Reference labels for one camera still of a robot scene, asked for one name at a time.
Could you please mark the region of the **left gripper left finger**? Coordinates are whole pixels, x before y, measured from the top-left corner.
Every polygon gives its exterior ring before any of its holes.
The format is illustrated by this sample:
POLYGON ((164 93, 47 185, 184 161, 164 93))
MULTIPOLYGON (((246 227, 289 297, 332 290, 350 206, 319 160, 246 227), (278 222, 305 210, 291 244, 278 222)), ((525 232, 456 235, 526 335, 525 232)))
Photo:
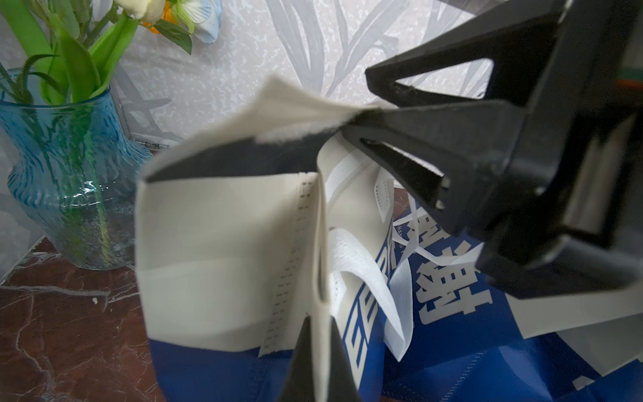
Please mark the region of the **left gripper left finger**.
POLYGON ((307 317, 301 326, 296 348, 291 357, 289 370, 278 401, 314 401, 310 317, 307 317))

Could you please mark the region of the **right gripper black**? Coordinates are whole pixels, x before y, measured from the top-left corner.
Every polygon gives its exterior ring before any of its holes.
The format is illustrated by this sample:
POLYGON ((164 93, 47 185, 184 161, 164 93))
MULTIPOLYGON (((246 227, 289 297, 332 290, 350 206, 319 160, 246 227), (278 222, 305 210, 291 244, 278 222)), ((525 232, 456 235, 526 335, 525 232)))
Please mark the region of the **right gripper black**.
POLYGON ((642 278, 642 4, 575 1, 558 31, 564 6, 508 1, 367 68, 373 94, 412 108, 343 127, 448 233, 486 236, 497 220, 477 266, 518 299, 642 278), (493 63, 491 101, 401 84, 479 60, 493 63), (499 191, 516 203, 503 215, 499 191))

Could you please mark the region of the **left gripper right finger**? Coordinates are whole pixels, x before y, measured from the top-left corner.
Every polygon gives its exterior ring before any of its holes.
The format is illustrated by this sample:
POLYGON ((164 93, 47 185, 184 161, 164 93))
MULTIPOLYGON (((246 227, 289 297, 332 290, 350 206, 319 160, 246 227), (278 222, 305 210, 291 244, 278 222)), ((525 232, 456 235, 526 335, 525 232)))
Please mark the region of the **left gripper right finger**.
POLYGON ((362 399, 354 383, 351 366, 334 318, 331 319, 330 360, 328 402, 361 402, 362 399))

